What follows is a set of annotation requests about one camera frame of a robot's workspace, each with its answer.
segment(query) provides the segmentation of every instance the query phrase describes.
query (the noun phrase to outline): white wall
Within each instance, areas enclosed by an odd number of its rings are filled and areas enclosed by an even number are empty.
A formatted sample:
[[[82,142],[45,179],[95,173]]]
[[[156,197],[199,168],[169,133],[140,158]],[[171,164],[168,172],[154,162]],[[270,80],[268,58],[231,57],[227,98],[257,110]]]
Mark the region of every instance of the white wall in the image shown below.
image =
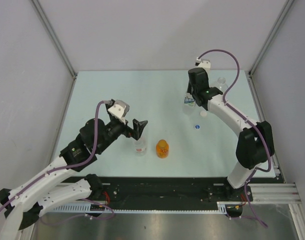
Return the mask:
[[[71,85],[30,2],[0,1],[0,189],[49,162]]]
[[[254,80],[282,170],[305,206],[305,0],[295,3]]]
[[[286,0],[40,0],[76,71],[186,70],[209,49],[249,70]],[[236,69],[223,53],[215,69]]]

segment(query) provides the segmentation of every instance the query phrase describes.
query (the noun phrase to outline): metal floor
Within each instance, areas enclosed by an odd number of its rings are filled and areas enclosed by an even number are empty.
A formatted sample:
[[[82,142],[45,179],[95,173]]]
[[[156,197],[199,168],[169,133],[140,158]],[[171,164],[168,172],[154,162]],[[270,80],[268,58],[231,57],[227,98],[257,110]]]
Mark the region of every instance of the metal floor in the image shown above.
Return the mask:
[[[107,221],[80,217],[60,226],[35,226],[32,240],[298,240],[288,205],[255,205],[269,225],[249,219],[229,220],[222,214],[116,214]],[[251,215],[249,207],[243,215]],[[70,213],[49,213],[55,223]]]

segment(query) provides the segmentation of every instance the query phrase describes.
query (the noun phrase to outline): orange bottle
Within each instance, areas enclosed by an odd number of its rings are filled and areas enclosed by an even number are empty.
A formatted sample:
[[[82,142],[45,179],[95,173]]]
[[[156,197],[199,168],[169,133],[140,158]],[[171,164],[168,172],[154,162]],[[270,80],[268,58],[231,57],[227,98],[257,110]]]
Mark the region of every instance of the orange bottle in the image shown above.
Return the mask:
[[[157,156],[161,159],[164,159],[168,156],[169,153],[169,145],[165,140],[160,140],[156,145],[156,153]]]

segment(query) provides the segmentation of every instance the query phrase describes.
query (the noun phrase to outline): orange bottle cap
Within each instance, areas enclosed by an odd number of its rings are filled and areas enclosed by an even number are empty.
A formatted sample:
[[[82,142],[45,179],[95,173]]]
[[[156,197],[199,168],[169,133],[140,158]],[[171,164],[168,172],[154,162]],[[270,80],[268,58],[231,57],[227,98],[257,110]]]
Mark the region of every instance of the orange bottle cap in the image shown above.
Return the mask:
[[[159,142],[158,142],[158,147],[160,147],[160,148],[165,148],[166,146],[167,146],[167,142],[165,141],[165,140],[160,140]]]

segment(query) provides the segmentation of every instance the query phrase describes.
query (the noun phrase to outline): metal frame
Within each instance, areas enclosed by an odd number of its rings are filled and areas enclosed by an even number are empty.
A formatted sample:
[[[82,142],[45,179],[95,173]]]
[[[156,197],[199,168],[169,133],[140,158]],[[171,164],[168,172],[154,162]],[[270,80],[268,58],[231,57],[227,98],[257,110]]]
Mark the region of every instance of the metal frame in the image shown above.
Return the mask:
[[[64,48],[61,44],[61,42],[59,41],[49,19],[46,16],[46,13],[42,7],[42,5],[40,4],[39,0],[30,0],[33,9],[35,10],[36,14],[38,15],[42,25],[44,26],[47,34],[49,35],[51,41],[54,44],[54,47],[56,48],[59,56],[61,57],[61,59],[63,60],[64,64],[66,65],[68,71],[70,72],[71,76],[75,79],[76,77],[76,72],[71,64],[71,62],[69,61]]]
[[[261,102],[259,100],[255,85],[254,85],[253,77],[247,71],[245,71],[245,73],[246,73],[246,76],[247,76],[249,89],[250,89],[250,92],[251,92],[252,100],[254,102],[254,106],[256,108],[259,120],[261,122],[265,121],[266,117],[265,117],[264,110],[263,110],[263,107],[261,105]],[[275,175],[277,177],[279,177],[279,175],[282,175],[283,179],[286,181],[285,176],[282,174],[283,171],[281,170],[282,168],[280,167],[280,163],[278,161],[278,157],[277,157],[276,153],[271,157],[271,160],[272,160],[272,166],[273,166]]]
[[[288,204],[294,221],[294,225],[300,240],[305,240],[305,212],[301,203],[296,185],[285,183],[250,184],[252,189],[252,204]],[[240,202],[217,202],[218,210],[209,211],[155,211],[155,210],[120,210],[119,214],[226,214],[225,204],[240,204]],[[97,213],[90,211],[90,204],[86,202],[74,202],[55,208],[53,213]],[[34,226],[28,227],[21,232],[20,240],[29,240]]]
[[[59,138],[60,138],[61,132],[63,130],[64,121],[65,121],[66,114],[67,114],[67,111],[68,111],[69,103],[72,99],[73,91],[74,91],[74,88],[75,88],[75,83],[76,83],[76,81],[74,79],[74,81],[71,83],[71,86],[70,86],[70,89],[69,89],[68,97],[67,97],[67,100],[65,102],[64,109],[62,111],[62,116],[60,118],[59,126],[57,128],[56,137],[55,137],[55,140],[54,140],[54,142],[52,144],[52,147],[51,147],[51,149],[52,149],[51,155],[50,155],[50,158],[48,159],[48,161],[46,162],[46,166],[49,165],[55,159],[56,146],[59,142]]]
[[[262,61],[263,57],[265,56],[265,53],[267,52],[268,48],[270,47],[271,43],[275,39],[277,33],[279,32],[279,29],[281,28],[282,24],[284,23],[289,11],[291,10],[292,6],[294,5],[296,0],[287,0],[287,2],[284,4],[283,9],[281,10],[279,16],[277,17],[277,20],[275,21],[272,29],[270,30],[268,37],[266,41],[264,42],[256,60],[254,61],[249,73],[250,76],[254,75],[254,72],[256,71],[259,63]]]

